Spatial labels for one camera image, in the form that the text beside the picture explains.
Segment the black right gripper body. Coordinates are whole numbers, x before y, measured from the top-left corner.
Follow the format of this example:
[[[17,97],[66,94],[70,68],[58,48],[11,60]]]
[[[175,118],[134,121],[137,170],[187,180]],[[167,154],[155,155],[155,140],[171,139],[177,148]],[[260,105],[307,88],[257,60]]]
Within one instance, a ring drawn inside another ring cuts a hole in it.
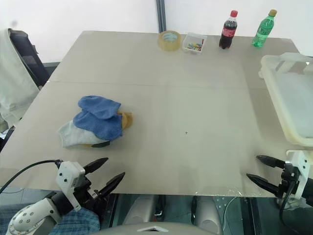
[[[299,184],[300,172],[291,162],[286,161],[281,174],[281,182],[278,186],[277,197],[282,199],[283,194],[295,194]]]

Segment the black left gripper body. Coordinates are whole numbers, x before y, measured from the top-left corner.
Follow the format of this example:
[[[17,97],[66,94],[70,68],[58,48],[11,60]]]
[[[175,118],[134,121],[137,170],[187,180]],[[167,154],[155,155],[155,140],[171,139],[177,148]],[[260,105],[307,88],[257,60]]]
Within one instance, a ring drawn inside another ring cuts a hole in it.
[[[74,196],[82,208],[94,213],[104,213],[107,199],[100,192],[91,187],[91,181],[84,176],[81,184],[74,189]]]

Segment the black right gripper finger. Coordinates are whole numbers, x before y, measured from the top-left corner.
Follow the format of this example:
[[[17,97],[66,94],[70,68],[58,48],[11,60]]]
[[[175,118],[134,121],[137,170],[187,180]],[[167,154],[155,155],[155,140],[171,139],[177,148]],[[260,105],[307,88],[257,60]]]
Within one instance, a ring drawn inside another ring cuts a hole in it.
[[[258,155],[256,156],[256,158],[263,164],[267,165],[267,166],[270,166],[272,168],[275,168],[275,167],[278,167],[280,169],[284,169],[285,168],[285,162],[280,160],[280,159],[277,159],[277,158],[274,158],[274,157],[271,157],[271,156],[267,156],[267,155]]]
[[[259,186],[260,188],[274,194],[275,196],[277,196],[278,193],[278,186],[269,183],[268,180],[254,175],[254,174],[249,174],[247,173],[246,176],[248,177],[248,179],[250,179],[253,183],[255,183],[257,186]]]

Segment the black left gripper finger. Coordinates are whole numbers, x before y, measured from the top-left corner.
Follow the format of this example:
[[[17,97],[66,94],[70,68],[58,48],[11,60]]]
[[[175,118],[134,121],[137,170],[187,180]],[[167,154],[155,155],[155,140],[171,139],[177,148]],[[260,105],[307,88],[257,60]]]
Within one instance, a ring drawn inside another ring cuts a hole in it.
[[[100,158],[85,165],[84,166],[85,174],[93,173],[98,168],[100,168],[107,160],[108,158]]]
[[[98,195],[99,196],[109,195],[113,190],[116,189],[119,183],[123,180],[124,176],[125,176],[125,172],[122,172],[116,175],[115,177],[113,177],[111,180],[109,180],[106,183],[106,186],[98,192]]]

